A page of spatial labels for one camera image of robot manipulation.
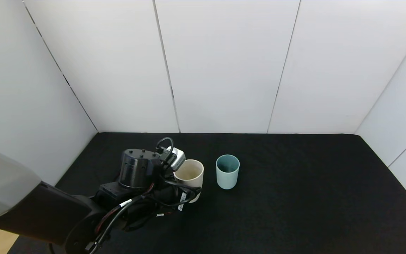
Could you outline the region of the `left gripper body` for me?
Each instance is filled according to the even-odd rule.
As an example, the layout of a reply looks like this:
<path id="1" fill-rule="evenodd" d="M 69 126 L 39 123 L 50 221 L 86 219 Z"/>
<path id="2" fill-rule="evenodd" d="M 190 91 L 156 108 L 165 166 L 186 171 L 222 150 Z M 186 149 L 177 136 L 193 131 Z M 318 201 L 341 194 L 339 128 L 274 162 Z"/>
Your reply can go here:
<path id="1" fill-rule="evenodd" d="M 154 201 L 164 208 L 182 209 L 192 200 L 192 187 L 185 185 L 164 185 L 154 191 Z"/>

